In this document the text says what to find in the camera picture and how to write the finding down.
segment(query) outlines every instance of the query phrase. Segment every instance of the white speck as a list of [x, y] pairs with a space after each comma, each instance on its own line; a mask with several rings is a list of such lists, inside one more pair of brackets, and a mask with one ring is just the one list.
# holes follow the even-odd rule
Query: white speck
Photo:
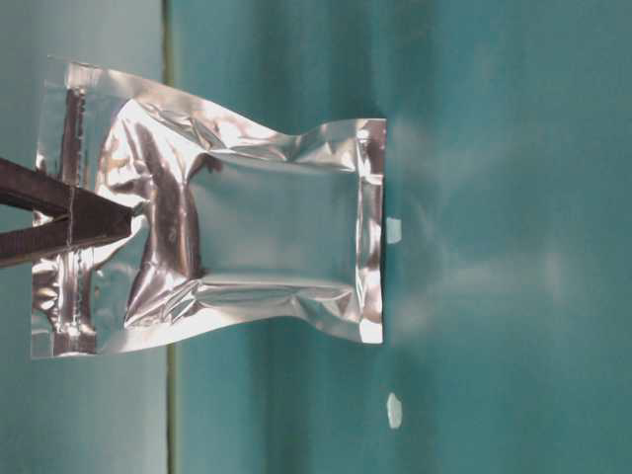
[[359, 322], [359, 338], [363, 343], [382, 344], [382, 325], [362, 319]]
[[402, 240], [402, 221], [386, 217], [386, 243], [396, 244], [400, 240]]
[[386, 400], [386, 414], [388, 415], [388, 426], [391, 427], [391, 430], [397, 430], [402, 426], [402, 402], [392, 392], [388, 394], [388, 399]]

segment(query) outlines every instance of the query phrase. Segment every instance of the heat-sealed edge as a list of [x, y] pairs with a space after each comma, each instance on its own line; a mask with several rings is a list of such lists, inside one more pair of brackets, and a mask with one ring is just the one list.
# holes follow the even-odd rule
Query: heat-sealed edge
[[[385, 125], [341, 120], [285, 135], [147, 79], [51, 61], [38, 168], [134, 217], [124, 241], [34, 264], [32, 356], [135, 351], [277, 316], [381, 343]], [[249, 194], [303, 225], [279, 233], [287, 224], [251, 210]], [[321, 247], [322, 265], [301, 256]]]

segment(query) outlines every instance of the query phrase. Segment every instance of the crinkled foil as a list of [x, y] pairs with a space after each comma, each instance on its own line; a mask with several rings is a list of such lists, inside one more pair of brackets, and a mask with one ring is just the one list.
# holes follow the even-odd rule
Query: crinkled foil
[[34, 264], [33, 357], [276, 316], [380, 343], [385, 125], [286, 135], [146, 79], [51, 61], [38, 168], [134, 217], [125, 240]]

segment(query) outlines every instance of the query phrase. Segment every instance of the teal wall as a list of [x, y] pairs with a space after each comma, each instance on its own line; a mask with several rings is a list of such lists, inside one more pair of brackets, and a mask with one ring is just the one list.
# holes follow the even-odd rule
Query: teal wall
[[[153, 0], [3, 2], [0, 156], [33, 166], [45, 57], [160, 79]], [[30, 225], [0, 207], [0, 231]], [[0, 270], [0, 473], [167, 472], [165, 350], [30, 360], [31, 271]]]
[[177, 345], [177, 472], [629, 471], [630, 2], [168, 13], [180, 88], [287, 132], [387, 117], [402, 221], [383, 347], [294, 321]]

